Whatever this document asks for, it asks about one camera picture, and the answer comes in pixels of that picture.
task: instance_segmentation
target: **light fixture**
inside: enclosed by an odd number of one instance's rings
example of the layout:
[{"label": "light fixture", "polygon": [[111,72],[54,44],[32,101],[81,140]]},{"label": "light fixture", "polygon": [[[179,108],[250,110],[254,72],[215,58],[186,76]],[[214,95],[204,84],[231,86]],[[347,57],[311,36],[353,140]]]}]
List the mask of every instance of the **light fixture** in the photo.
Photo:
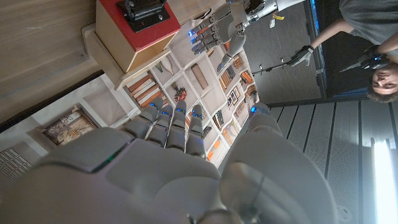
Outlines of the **light fixture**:
[{"label": "light fixture", "polygon": [[377,224],[398,224],[397,195],[389,140],[371,139]]}]

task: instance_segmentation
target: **robotic hand palm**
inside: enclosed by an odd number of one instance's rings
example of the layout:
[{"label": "robotic hand palm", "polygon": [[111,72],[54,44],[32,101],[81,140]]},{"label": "robotic hand palm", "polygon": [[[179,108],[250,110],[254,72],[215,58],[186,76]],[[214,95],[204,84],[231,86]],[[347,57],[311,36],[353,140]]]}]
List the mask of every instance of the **robotic hand palm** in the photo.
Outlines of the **robotic hand palm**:
[{"label": "robotic hand palm", "polygon": [[186,149],[185,102],[174,115],[161,107],[157,98],[123,131],[96,129],[42,158],[5,198],[0,220],[337,223],[325,178],[283,137],[266,105],[251,107],[222,176],[204,159],[201,106],[193,107]]},{"label": "robotic hand palm", "polygon": [[217,72],[220,72],[243,47],[246,41],[244,31],[251,22],[302,1],[227,0],[214,14],[188,32],[189,36],[197,35],[191,40],[191,44],[196,44],[192,51],[198,55],[229,41],[229,50],[217,68]]}]

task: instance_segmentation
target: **man's hair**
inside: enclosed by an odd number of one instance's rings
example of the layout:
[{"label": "man's hair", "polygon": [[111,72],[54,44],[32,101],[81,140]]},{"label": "man's hair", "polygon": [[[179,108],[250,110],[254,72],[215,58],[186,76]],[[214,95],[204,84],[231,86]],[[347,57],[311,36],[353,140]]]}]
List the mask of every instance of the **man's hair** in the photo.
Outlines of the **man's hair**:
[{"label": "man's hair", "polygon": [[395,100],[398,99],[398,92],[389,94],[389,95],[382,95],[382,94],[378,94],[373,90],[372,85],[370,85],[368,87],[368,94],[367,94],[368,98],[376,101],[376,102],[380,102],[380,103],[390,103],[393,102]]}]

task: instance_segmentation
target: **grey t-shirt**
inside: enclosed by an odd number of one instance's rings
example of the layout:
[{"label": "grey t-shirt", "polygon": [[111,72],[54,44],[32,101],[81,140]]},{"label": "grey t-shirt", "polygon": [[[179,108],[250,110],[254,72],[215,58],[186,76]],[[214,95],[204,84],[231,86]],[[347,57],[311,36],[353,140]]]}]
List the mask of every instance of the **grey t-shirt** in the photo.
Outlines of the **grey t-shirt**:
[{"label": "grey t-shirt", "polygon": [[[354,27],[352,35],[382,44],[398,32],[398,0],[340,0],[344,20]],[[398,55],[393,50],[389,55]]]}]

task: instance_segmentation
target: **glove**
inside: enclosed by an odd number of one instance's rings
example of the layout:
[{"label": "glove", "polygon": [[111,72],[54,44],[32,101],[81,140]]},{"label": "glove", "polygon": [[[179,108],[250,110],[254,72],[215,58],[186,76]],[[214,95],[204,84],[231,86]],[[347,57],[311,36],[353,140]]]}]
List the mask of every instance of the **glove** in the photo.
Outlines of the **glove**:
[{"label": "glove", "polygon": [[292,59],[287,63],[290,66],[296,66],[302,61],[306,61],[306,65],[310,65],[310,59],[313,52],[313,47],[311,45],[304,46],[297,54],[295,54]]},{"label": "glove", "polygon": [[386,66],[390,60],[385,54],[380,54],[377,52],[378,45],[373,45],[372,47],[366,49],[363,52],[362,57],[358,60],[361,62],[361,67],[363,69],[379,69]]},{"label": "glove", "polygon": [[366,49],[363,54],[367,55],[368,57],[380,57],[382,54],[377,52],[379,45],[373,45],[372,47]]}]

